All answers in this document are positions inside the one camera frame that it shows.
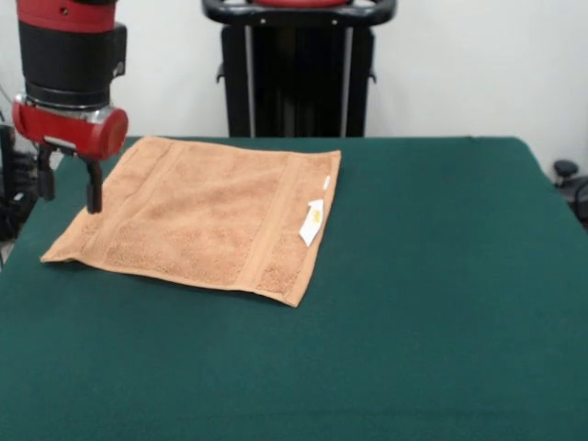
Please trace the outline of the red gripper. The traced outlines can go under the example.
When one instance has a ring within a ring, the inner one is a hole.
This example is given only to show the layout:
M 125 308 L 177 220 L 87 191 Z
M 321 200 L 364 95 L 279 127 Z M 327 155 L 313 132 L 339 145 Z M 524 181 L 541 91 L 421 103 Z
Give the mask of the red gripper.
M 37 155 L 37 185 L 39 197 L 45 201 L 55 198 L 54 175 L 51 168 L 53 149 L 48 143 L 85 160 L 89 182 L 86 186 L 86 209 L 90 214 L 102 210 L 102 168 L 104 161 L 117 154 L 127 136 L 127 113 L 106 106 L 90 111 L 65 111 L 35 106 L 24 94 L 18 94 L 12 104 L 14 125 L 20 135 L 39 144 Z

